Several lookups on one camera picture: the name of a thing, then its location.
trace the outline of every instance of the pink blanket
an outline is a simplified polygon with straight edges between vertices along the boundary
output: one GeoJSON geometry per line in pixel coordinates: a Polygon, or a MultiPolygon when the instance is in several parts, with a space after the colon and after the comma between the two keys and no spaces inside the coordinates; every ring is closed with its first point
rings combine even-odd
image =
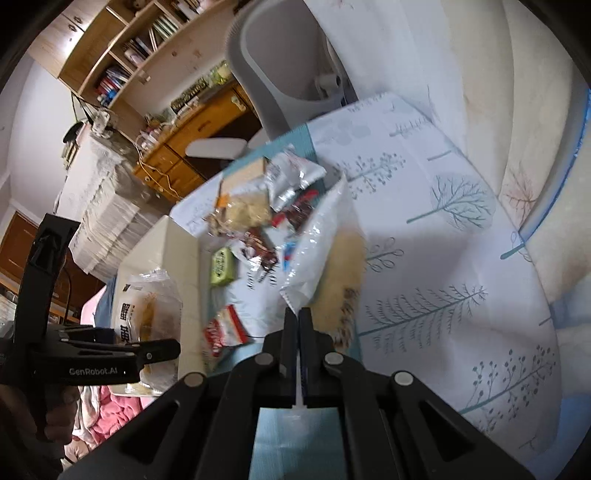
{"type": "Polygon", "coordinates": [[[96,444],[104,442],[123,425],[142,411],[137,397],[117,397],[112,395],[109,387],[100,388],[100,416],[90,428],[96,444]]]}

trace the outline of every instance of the wooden desk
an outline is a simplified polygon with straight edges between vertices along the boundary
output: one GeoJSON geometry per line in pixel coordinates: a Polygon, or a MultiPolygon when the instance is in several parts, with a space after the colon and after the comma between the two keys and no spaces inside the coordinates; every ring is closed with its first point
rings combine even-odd
{"type": "MultiPolygon", "coordinates": [[[[187,146],[198,138],[215,136],[247,113],[254,113],[250,99],[238,82],[229,82],[164,131],[158,144],[138,162],[134,174],[168,200],[178,202],[221,170],[219,162],[206,158],[200,160],[204,168],[191,166],[184,161],[187,146]]],[[[260,123],[252,116],[250,123],[254,122],[256,125],[250,125],[250,130],[256,132],[260,123]]]]}

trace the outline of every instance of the white plastic bag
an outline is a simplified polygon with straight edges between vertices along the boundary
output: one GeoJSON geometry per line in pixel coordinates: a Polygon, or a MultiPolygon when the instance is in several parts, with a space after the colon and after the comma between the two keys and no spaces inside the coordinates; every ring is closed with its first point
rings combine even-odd
{"type": "MultiPolygon", "coordinates": [[[[129,278],[119,298],[115,333],[121,342],[174,338],[180,340],[183,302],[177,286],[164,270],[129,278]]],[[[177,381],[178,359],[146,365],[141,382],[164,392],[177,381]]]]}
{"type": "Polygon", "coordinates": [[[314,328],[347,351],[365,266],[365,239],[347,179],[325,195],[300,235],[280,293],[297,314],[310,306],[314,328]]]}

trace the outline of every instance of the red snack package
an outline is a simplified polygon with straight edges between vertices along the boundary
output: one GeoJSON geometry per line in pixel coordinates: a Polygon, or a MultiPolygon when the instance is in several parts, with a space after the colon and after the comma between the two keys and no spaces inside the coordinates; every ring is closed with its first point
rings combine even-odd
{"type": "Polygon", "coordinates": [[[314,210],[312,201],[318,196],[318,190],[307,190],[288,208],[273,217],[271,225],[278,227],[283,220],[290,223],[294,232],[299,233],[301,227],[314,210]]]}
{"type": "Polygon", "coordinates": [[[246,331],[234,305],[226,305],[203,329],[203,360],[210,374],[231,347],[247,343],[246,331]]]}

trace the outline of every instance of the plastic bag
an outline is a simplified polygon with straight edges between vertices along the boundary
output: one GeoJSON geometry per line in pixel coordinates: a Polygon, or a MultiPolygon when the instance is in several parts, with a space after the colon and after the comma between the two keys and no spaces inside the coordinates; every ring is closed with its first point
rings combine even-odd
{"type": "Polygon", "coordinates": [[[226,305],[207,323],[203,329],[203,339],[203,361],[210,374],[233,347],[248,341],[234,305],[226,305]]]}
{"type": "Polygon", "coordinates": [[[296,197],[296,191],[305,190],[325,175],[324,167],[298,157],[292,151],[278,153],[265,172],[271,208],[276,212],[282,211],[296,197]]]}
{"type": "Polygon", "coordinates": [[[310,306],[314,328],[337,350],[353,340],[365,266],[365,239],[345,176],[325,195],[302,231],[280,292],[297,314],[310,306]]]}
{"type": "MultiPolygon", "coordinates": [[[[119,299],[115,333],[124,343],[180,340],[183,302],[164,270],[129,278],[119,299]]],[[[146,365],[139,373],[147,387],[164,392],[177,381],[178,359],[146,365]]]]}
{"type": "Polygon", "coordinates": [[[260,176],[234,187],[217,199],[216,207],[204,220],[213,236],[240,237],[254,226],[271,222],[269,194],[260,176]]]}

